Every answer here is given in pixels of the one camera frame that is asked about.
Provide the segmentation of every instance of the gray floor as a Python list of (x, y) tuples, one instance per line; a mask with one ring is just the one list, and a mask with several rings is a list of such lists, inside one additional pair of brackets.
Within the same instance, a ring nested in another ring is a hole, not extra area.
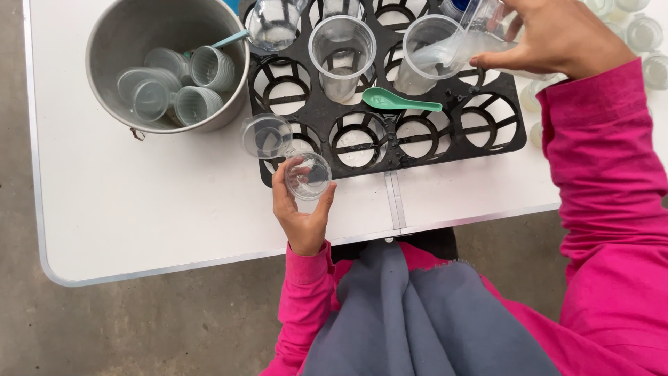
[[(22, 21), (20, 0), (0, 1), (0, 375), (257, 374), (281, 328), (282, 256), (85, 288), (41, 271)], [(556, 320), (559, 222), (548, 212), (460, 226), (460, 253)]]

